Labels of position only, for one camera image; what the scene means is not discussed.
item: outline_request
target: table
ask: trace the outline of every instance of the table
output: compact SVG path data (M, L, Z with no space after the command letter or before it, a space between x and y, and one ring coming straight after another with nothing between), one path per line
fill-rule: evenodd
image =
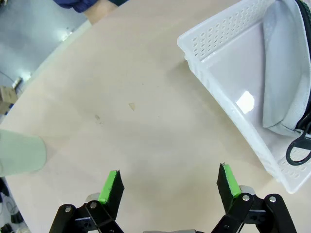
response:
M297 231L310 232L311 182L285 192L176 44L235 2L131 0L33 81L1 124L39 135L47 147L40 171L7 177L33 233L49 231L60 205L78 207L99 192L112 169L120 169L125 186L117 222L126 233L208 233L224 214L216 186L222 162L259 197L282 195Z

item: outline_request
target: person's arm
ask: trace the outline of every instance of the person's arm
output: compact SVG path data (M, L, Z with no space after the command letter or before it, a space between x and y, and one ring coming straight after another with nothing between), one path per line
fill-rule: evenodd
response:
M83 12L91 24L108 15L126 0L54 0L63 8L73 8L76 12Z

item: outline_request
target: green tape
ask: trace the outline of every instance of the green tape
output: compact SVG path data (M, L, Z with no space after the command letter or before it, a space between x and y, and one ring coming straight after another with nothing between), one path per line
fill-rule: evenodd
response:
M109 172L109 175L108 175L108 178L107 178L107 180L105 182L103 190L102 190L102 192L100 193L100 195L98 197L98 201L101 204L106 204L106 202L109 200L109 196L110 196L110 192L111 192L111 189L112 189L112 185L113 185L113 182L115 181L115 177L117 175L117 172L118 171L110 171Z
M224 168L225 168L225 175L227 177L227 181L228 181L228 184L229 184L229 188L230 188L230 191L231 191L231 194L236 197L238 196L239 194L242 193L239 185L238 185L238 182L237 180L235 179L234 175L233 175L233 172L231 170L231 167L228 165L228 164L225 164L223 165Z

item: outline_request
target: green cup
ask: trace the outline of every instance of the green cup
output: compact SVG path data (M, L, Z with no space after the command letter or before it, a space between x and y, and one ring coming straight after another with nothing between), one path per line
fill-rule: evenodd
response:
M39 170L46 158L41 138L0 130L0 177Z

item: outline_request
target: blue sleeve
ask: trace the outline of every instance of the blue sleeve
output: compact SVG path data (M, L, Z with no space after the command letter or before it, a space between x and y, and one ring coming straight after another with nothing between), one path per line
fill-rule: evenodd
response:
M86 11L92 5L94 5L98 0L54 0L59 6L63 8L73 8L76 12L81 13ZM127 0L109 0L110 2L116 4L117 6L122 5Z

